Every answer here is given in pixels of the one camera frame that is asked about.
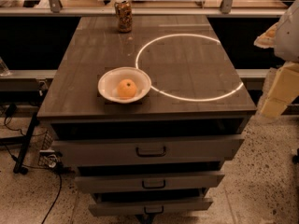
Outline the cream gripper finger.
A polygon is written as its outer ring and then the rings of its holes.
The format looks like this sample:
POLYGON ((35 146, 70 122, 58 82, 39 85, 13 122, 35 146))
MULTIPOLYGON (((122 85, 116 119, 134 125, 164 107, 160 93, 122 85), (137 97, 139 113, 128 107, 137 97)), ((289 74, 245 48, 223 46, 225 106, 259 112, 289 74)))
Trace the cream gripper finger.
POLYGON ((253 45, 262 49, 273 48, 275 44, 277 27, 278 25, 276 23, 273 24, 264 33, 262 33, 255 39, 253 45))
POLYGON ((299 96, 299 63, 285 62, 274 78, 270 91, 260 111, 261 115, 275 119, 279 117, 299 96))

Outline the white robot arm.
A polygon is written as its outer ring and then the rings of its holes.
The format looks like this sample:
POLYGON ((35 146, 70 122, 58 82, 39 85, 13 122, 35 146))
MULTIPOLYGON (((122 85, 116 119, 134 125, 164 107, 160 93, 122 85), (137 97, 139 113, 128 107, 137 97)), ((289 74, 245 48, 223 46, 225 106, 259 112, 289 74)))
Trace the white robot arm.
POLYGON ((262 116, 275 119, 299 96, 299 0, 292 3, 277 23, 259 35, 254 45, 273 48, 275 55, 284 61, 260 108, 262 116))

